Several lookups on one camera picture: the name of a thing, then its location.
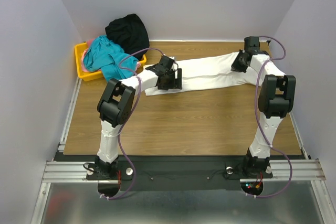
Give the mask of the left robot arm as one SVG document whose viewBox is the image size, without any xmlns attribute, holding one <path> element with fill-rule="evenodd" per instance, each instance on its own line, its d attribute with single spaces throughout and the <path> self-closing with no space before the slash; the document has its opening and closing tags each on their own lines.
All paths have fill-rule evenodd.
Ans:
<svg viewBox="0 0 336 224">
<path fill-rule="evenodd" d="M 106 179 L 116 175 L 118 137 L 132 114 L 134 99 L 149 88 L 182 89 L 182 69 L 173 57 L 162 55 L 159 63 L 146 67 L 138 75 L 124 80 L 111 79 L 98 102 L 101 140 L 94 163 Z"/>
</svg>

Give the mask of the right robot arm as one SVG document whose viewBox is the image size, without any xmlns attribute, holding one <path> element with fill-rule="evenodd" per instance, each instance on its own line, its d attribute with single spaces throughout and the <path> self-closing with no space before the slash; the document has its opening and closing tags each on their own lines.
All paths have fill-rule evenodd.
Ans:
<svg viewBox="0 0 336 224">
<path fill-rule="evenodd" d="M 243 174 L 253 177 L 263 172 L 271 173 L 272 143 L 280 123 L 293 108 L 296 78 L 276 67 L 274 59 L 261 50 L 259 37 L 256 36 L 244 38 L 244 48 L 232 63 L 231 71 L 246 73 L 248 68 L 258 74 L 256 87 L 261 87 L 255 93 L 258 128 L 241 165 Z"/>
</svg>

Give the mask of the white t shirt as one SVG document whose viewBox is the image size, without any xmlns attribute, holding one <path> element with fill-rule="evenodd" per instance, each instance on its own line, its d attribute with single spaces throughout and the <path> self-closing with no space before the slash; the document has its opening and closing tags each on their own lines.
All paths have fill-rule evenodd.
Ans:
<svg viewBox="0 0 336 224">
<path fill-rule="evenodd" d="M 182 89 L 159 90 L 157 87 L 145 90 L 145 95 L 162 95 L 188 91 L 219 89 L 242 84 L 256 85 L 258 73 L 251 67 L 245 73 L 231 71 L 231 65 L 238 53 L 178 61 L 182 69 Z"/>
</svg>

